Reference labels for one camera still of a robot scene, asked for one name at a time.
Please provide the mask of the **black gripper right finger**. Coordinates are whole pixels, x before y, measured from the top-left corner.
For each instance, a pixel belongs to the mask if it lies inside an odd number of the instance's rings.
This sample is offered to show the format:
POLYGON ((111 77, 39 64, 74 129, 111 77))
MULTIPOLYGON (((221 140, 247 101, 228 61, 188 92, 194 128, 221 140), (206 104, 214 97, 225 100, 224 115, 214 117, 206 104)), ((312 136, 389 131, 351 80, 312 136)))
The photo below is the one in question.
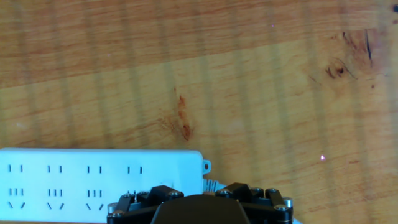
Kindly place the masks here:
POLYGON ((249 223, 293 224, 293 200, 275 188, 262 189, 235 182, 215 189, 215 196, 237 201, 249 223))

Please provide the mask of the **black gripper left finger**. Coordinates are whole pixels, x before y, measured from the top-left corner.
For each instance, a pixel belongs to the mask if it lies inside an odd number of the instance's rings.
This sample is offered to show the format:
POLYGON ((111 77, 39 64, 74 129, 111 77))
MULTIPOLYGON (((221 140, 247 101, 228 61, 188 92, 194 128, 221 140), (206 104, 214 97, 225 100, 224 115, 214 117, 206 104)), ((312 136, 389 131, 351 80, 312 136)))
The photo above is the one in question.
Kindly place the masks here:
POLYGON ((184 193, 166 185, 151 188, 148 192, 126 193, 119 198, 114 210, 108 212, 107 224, 150 224, 158 208, 184 193))

